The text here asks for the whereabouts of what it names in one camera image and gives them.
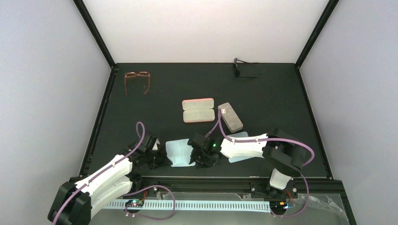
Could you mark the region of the right circuit board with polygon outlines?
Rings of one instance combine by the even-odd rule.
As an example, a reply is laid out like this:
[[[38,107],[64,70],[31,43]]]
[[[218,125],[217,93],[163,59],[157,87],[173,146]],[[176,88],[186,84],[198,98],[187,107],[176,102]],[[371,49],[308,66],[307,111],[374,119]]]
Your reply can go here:
[[[296,206],[295,203],[283,202],[283,201],[270,203],[270,207],[272,209],[280,209],[280,210],[287,210],[287,209],[293,208],[295,206]]]

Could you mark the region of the black aluminium frame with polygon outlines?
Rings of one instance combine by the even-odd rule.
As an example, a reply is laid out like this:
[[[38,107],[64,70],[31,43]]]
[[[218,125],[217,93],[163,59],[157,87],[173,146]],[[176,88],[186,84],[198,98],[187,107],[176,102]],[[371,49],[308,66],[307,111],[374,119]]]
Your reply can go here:
[[[79,171],[79,175],[70,178],[68,182],[61,185],[54,203],[52,204],[48,220],[56,225],[87,225],[92,219],[94,209],[94,199],[88,196],[88,193],[82,188],[76,187],[75,182],[85,180],[89,177],[89,169],[92,163],[92,156],[99,137],[101,126],[105,117],[105,113],[112,94],[114,83],[119,74],[119,64],[114,61],[109,49],[107,48],[94,20],[85,3],[82,0],[76,0],[75,5],[89,28],[94,40],[103,53],[107,63],[111,68],[111,73],[106,85],[106,89],[100,104],[97,118],[94,123],[93,131],[84,155],[84,159]],[[339,194],[343,203],[343,213],[351,225],[356,224],[351,205],[349,203],[343,183],[333,178],[331,168],[326,156],[324,148],[320,149],[323,161],[323,168],[327,176],[325,178],[292,178],[288,186],[292,187],[291,191],[278,191],[271,188],[264,193],[267,200],[278,202],[283,196],[294,197],[299,193],[320,193],[329,192]],[[137,169],[128,173],[127,178],[132,181],[132,190],[144,194],[152,188],[154,192],[161,189],[169,193],[232,193],[238,191],[240,193],[248,193],[249,195],[261,194],[261,188],[264,187],[267,178],[257,176],[247,178],[232,177],[184,177],[184,176],[141,176]]]

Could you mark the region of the brown translucent sunglasses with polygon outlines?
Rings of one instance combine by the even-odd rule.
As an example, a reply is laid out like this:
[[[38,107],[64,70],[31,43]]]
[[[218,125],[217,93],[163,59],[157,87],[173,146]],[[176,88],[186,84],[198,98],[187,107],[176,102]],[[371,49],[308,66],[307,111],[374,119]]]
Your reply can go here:
[[[128,96],[128,83],[129,81],[134,81],[135,83],[143,84],[143,79],[147,79],[147,84],[144,86],[146,90],[144,94],[147,94],[150,90],[151,86],[151,74],[147,71],[140,71],[140,72],[127,72],[124,74],[124,90],[125,95]]]

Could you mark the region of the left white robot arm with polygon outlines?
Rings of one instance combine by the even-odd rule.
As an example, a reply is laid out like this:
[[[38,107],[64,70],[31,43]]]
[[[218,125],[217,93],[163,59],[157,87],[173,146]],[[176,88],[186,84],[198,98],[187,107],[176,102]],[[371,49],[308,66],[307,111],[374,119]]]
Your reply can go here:
[[[92,175],[62,184],[48,220],[54,225],[87,225],[116,198],[145,192],[147,188],[143,187],[142,176],[137,172],[143,165],[149,169],[172,165],[166,149],[150,133],[145,133]]]

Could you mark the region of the clear plastic sheet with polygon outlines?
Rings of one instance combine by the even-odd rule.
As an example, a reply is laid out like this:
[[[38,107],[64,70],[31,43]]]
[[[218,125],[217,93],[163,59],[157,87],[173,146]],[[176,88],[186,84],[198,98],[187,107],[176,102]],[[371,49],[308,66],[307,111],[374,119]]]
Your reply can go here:
[[[304,199],[291,200],[293,207],[287,217],[274,217],[266,212],[252,211],[198,211],[177,210],[162,221],[142,217],[127,217],[122,210],[101,210],[91,220],[92,225],[357,225],[348,200],[337,193],[310,195],[307,208],[299,215],[292,214],[303,208]]]

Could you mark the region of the circuit board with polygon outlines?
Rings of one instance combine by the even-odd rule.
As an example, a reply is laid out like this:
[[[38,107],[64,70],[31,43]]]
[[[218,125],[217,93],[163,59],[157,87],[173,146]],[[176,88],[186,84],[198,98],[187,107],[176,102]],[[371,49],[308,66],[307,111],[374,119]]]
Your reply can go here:
[[[283,201],[270,203],[270,207],[272,209],[280,209],[280,210],[287,210],[287,209],[293,208],[295,206],[296,206],[295,203],[283,202]]]
[[[126,208],[142,208],[145,201],[140,199],[128,200],[125,204]]]

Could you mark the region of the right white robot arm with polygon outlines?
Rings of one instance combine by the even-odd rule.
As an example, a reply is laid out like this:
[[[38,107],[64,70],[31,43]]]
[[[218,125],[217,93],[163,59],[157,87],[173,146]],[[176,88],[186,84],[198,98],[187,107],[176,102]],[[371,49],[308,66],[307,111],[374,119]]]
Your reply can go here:
[[[273,196],[280,196],[292,178],[301,176],[308,152],[307,145],[277,128],[270,133],[248,137],[223,135],[211,139],[194,134],[187,144],[193,148],[191,162],[204,168],[214,166],[222,156],[265,159],[273,167],[267,183],[268,192]]]

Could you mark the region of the grey glasses case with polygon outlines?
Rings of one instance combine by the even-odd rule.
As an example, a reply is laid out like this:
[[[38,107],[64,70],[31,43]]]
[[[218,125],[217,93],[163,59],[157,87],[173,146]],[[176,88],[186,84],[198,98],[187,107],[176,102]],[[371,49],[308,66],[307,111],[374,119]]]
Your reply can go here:
[[[218,109],[221,110],[221,117],[231,133],[243,129],[242,121],[229,102],[219,105]]]

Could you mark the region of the black sunglasses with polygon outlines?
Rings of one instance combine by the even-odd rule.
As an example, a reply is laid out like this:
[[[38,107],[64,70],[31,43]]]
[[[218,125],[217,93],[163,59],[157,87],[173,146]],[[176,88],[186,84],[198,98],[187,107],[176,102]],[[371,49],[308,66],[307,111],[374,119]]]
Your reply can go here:
[[[236,78],[243,78],[243,79],[256,79],[259,75],[243,75],[241,66],[239,66],[239,63],[243,64],[257,64],[256,62],[247,62],[240,60],[238,58],[234,58],[233,60],[233,73]]]

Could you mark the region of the light blue cloth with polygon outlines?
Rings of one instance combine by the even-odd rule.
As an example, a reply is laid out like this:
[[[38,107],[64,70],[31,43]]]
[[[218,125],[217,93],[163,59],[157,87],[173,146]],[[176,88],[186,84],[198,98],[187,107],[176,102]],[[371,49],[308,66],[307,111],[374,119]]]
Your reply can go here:
[[[248,136],[248,133],[245,131],[228,135],[229,138],[241,138]],[[236,163],[254,157],[252,153],[247,153],[247,150],[244,150],[242,147],[231,147],[227,153],[229,163]]]
[[[195,161],[190,163],[193,148],[187,144],[188,140],[189,139],[180,139],[165,143],[166,153],[168,159],[171,161],[171,167],[195,166]]]

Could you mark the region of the pink glasses case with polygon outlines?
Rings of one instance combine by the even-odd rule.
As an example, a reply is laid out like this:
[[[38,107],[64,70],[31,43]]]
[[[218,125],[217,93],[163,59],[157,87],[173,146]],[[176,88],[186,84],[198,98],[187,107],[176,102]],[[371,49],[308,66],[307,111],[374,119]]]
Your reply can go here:
[[[215,120],[214,99],[200,98],[182,101],[185,123],[211,122]]]

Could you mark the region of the left circuit board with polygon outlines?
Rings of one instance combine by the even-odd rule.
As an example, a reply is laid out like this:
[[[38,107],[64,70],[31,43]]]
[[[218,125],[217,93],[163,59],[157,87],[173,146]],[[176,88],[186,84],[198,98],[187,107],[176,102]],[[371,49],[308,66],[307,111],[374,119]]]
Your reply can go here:
[[[142,208],[145,201],[140,199],[128,200],[125,204],[126,208]]]

